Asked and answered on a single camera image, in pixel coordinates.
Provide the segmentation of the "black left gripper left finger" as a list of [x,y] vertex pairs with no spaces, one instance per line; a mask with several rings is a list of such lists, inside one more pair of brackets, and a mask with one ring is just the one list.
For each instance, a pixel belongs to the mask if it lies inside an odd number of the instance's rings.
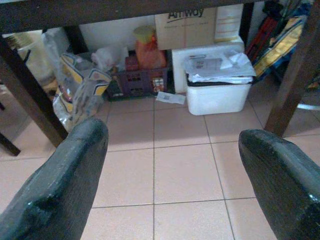
[[77,124],[0,216],[3,240],[79,240],[103,169],[109,133],[95,117]]

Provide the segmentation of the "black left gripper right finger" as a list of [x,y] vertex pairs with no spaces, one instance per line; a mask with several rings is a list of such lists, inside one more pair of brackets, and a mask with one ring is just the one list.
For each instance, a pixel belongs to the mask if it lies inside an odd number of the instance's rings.
[[258,204],[278,240],[320,238],[320,167],[297,145],[262,129],[238,149]]

